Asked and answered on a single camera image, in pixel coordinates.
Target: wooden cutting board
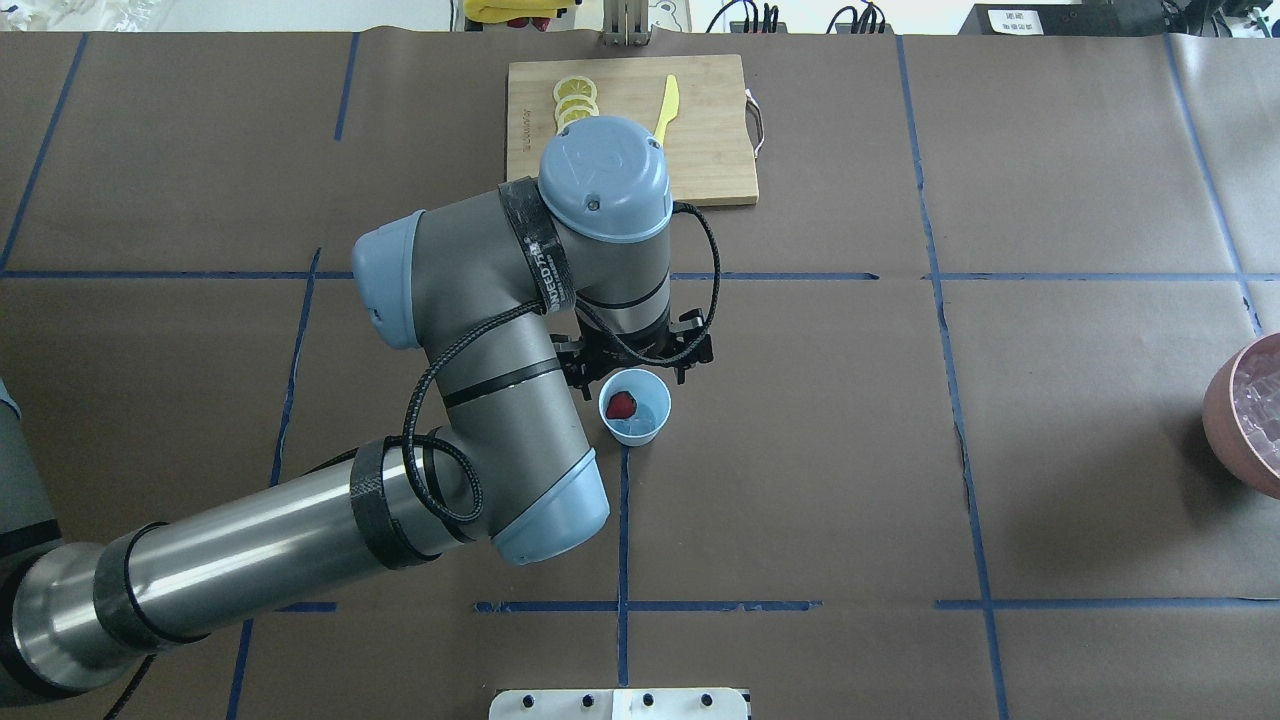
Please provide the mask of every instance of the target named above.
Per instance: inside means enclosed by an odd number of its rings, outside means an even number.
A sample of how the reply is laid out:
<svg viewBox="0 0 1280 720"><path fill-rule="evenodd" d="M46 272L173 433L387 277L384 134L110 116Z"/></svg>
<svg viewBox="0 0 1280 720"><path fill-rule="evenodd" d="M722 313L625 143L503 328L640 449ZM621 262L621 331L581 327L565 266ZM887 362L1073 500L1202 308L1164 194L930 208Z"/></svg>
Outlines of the wooden cutting board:
<svg viewBox="0 0 1280 720"><path fill-rule="evenodd" d="M668 74L680 83L680 115L667 126L666 142L672 196L695 205L754 204L760 191L740 55L512 63L507 179L538 176L543 149L556 135L552 90L561 78L591 78L600 114L630 118L653 132Z"/></svg>

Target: table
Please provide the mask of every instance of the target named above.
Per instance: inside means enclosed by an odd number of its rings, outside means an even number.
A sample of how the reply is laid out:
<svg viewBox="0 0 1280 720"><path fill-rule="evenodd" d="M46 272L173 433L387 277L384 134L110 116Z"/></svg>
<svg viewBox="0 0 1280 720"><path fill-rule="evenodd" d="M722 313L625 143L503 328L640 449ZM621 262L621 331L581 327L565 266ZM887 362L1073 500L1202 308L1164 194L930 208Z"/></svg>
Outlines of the table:
<svg viewBox="0 0 1280 720"><path fill-rule="evenodd" d="M616 53L0 37L22 69L0 79L0 374L67 537L394 432L422 359L370 327L352 241L502 181L508 63ZM1199 402L1280 329L1252 202L1280 146L1242 142L1280 126L1280 82L1251 70L1280 46L659 32L622 53L741 54L768 142L759 205L708 213L716 363L653 445L590 425L614 516L543 564L471 547L215 633L128 712L483 717L503 688L708 684L750 688L758 717L1274 717L1280 503L1213 460ZM676 304L704 305L696 225L673 242ZM93 716L118 689L10 716Z"/></svg>

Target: blue joint cap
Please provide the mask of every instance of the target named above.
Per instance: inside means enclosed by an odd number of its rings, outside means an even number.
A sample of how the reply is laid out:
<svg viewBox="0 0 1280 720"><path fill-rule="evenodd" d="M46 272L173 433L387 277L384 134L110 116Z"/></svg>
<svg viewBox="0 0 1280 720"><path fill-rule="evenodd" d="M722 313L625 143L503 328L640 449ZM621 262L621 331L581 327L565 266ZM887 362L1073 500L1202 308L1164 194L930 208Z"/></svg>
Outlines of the blue joint cap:
<svg viewBox="0 0 1280 720"><path fill-rule="evenodd" d="M494 536L493 544L512 565L540 562L582 544L608 518L609 498L595 465L595 448L590 448L550 489Z"/></svg>
<svg viewBox="0 0 1280 720"><path fill-rule="evenodd" d="M22 419L22 409L18 407L18 401L9 395L9 388L4 387L4 378L0 378L0 405L8 405L13 414Z"/></svg>
<svg viewBox="0 0 1280 720"><path fill-rule="evenodd" d="M360 299L387 345L421 347L413 327L413 236L426 210L360 236L351 251Z"/></svg>
<svg viewBox="0 0 1280 720"><path fill-rule="evenodd" d="M604 242L641 242L671 222L667 155L626 118L582 118L547 143L543 202L566 227Z"/></svg>

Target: yellow cloth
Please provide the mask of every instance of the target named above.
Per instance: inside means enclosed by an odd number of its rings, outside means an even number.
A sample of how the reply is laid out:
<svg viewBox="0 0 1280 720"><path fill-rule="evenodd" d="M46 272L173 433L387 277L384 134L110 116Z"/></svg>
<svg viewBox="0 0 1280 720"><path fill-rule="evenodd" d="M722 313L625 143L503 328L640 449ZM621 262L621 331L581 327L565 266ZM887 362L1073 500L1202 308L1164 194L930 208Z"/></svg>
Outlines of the yellow cloth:
<svg viewBox="0 0 1280 720"><path fill-rule="evenodd" d="M504 23L516 18L554 18L573 0L466 0L462 12L477 23Z"/></svg>

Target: blue tape line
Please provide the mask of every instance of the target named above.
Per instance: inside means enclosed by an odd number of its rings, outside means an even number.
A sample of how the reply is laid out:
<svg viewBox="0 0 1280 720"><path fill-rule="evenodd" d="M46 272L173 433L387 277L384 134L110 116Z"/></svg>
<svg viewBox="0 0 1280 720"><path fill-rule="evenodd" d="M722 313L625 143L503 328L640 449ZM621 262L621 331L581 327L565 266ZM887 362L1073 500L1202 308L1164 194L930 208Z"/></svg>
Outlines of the blue tape line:
<svg viewBox="0 0 1280 720"><path fill-rule="evenodd" d="M1187 123L1187 132L1190 133L1192 149L1196 151L1196 163L1199 165L1204 186L1208 188L1210 202L1213 205L1213 217L1217 219L1217 227L1222 232L1222 240L1226 242L1226 254L1231 259L1231 268L1235 270L1236 279L1240 283L1244 309L1249 314L1249 322L1253 323L1253 334L1262 336L1258 306L1253 302L1249 283L1244 279L1244 266L1240 264L1240 254L1235 247L1235 237L1231 236L1231 228L1226 223L1226 211L1222 209L1222 199L1219 196L1213 176L1208 170L1208 161L1204 160L1204 149L1201 146L1199 132L1196 129L1196 122L1192 119L1190 105L1187 104L1187 94L1183 91L1183 73L1178 69L1178 59L1174 58L1174 42L1170 40L1169 33L1165 33L1165 56L1169 59L1169 72L1174 76L1174 95L1178 97L1178 108L1183 113L1183 122Z"/></svg>
<svg viewBox="0 0 1280 720"><path fill-rule="evenodd" d="M964 471L965 491L969 497L969 532L973 537L973 556L978 566L978 588L986 603L983 621L987 626L987 653L991 657L991 676L996 689L996 710L1001 720L1009 719L1009 701L1005 694L1005 671L1000 662L1000 639L996 634L996 614L991 609L991 582L987 577L987 553L982 543L982 521L978 518L978 492L973 484L973 465L969 461L969 441L965 436L964 410L960 406L960 388L956 382L955 355L951 348L951 331L947 327L946 302L942 296L942 272L938 266L938 251L933 238L933 222L924 197L924 161L920 155L920 138L915 126L915 106L911 102L911 82L906 69L906 45L902 36L897 41L897 67L902 77L902 102L906 109L906 129L911 140L911 164L915 169L915 188L920 201L920 222L924 225L925 247L929 254L929 278L933 284L933 304L938 316L938 333L942 338L942 359L947 372L947 391L951 396L951 419L955 423L956 438L960 442L960 462Z"/></svg>
<svg viewBox="0 0 1280 720"><path fill-rule="evenodd" d="M673 281L709 281L713 273L671 273ZM873 273L721 273L722 281L878 281Z"/></svg>
<svg viewBox="0 0 1280 720"><path fill-rule="evenodd" d="M936 610L982 610L980 600L940 600ZM995 610L1125 610L1125 609L1266 609L1280 610L1280 600L1248 597L1071 597L992 600Z"/></svg>
<svg viewBox="0 0 1280 720"><path fill-rule="evenodd" d="M356 76L356 51L360 50L360 33L351 33L351 50L347 53L347 78L342 82L342 101L338 104L338 124L333 128L333 138L342 142L342 128L347 124L347 101L351 100L351 78Z"/></svg>
<svg viewBox="0 0 1280 720"><path fill-rule="evenodd" d="M480 615L500 615L507 612L617 612L618 602L614 600L548 600L499 602L498 605L477 602L474 607Z"/></svg>
<svg viewBox="0 0 1280 720"><path fill-rule="evenodd" d="M284 607L278 607L276 612L337 612L337 602L294 602L293 605L285 605Z"/></svg>
<svg viewBox="0 0 1280 720"><path fill-rule="evenodd" d="M617 612L612 600L547 600L527 602L477 602L480 615L515 612ZM808 612L822 607L820 600L628 600L627 612Z"/></svg>
<svg viewBox="0 0 1280 720"><path fill-rule="evenodd" d="M631 683L627 667L627 635L630 610L628 555L631 553L631 448L622 446L621 498L618 500L618 687Z"/></svg>
<svg viewBox="0 0 1280 720"><path fill-rule="evenodd" d="M951 281L1236 282L1231 273L940 273Z"/></svg>
<svg viewBox="0 0 1280 720"><path fill-rule="evenodd" d="M302 313L298 315L298 334L293 338L293 359L289 365L289 382L284 388L284 409L280 411L280 430L275 436L275 454L271 457L270 487L280 484L280 466L284 464L284 441L289 432L293 415L293 395L298 386L298 360L302 359L302 337L307 333L307 320L311 316L311 296L316 290L316 265L320 264L320 249L311 256L311 269L307 270L307 288L302 293Z"/></svg>
<svg viewBox="0 0 1280 720"><path fill-rule="evenodd" d="M248 644L253 641L253 620L244 620L241 625L241 644L236 651L236 671L232 674L232 693L227 698L227 720L236 720L239 715L239 696L244 688L244 667L248 665Z"/></svg>
<svg viewBox="0 0 1280 720"><path fill-rule="evenodd" d="M349 281L351 272L323 270L4 270L0 278L38 281Z"/></svg>
<svg viewBox="0 0 1280 720"><path fill-rule="evenodd" d="M820 600L632 600L634 612L808 612Z"/></svg>
<svg viewBox="0 0 1280 720"><path fill-rule="evenodd" d="M0 252L0 270L5 269L9 264L9 255L13 254L13 246L18 242L18 231L22 229L22 219L27 215L27 204L31 202L31 193L36 190L36 181L40 178L40 169L45 165L45 156L49 154L49 145L54 140L54 131L58 129L58 120L63 117L63 108L67 106L67 96L72 92L72 83L76 82L76 70L79 69L81 58L84 56L84 46L88 45L88 33L82 32L79 44L76 45L76 55L72 58L72 65L67 68L67 78L63 81L63 91L58 95L58 102L54 105L54 114L49 118L49 127L45 128L45 137L40 141L40 150L36 152L36 161L31 167L31 174L27 176L27 187L22 191L22 199L18 200L18 210L13 214L13 224L9 225L9 237L5 240L4 251Z"/></svg>

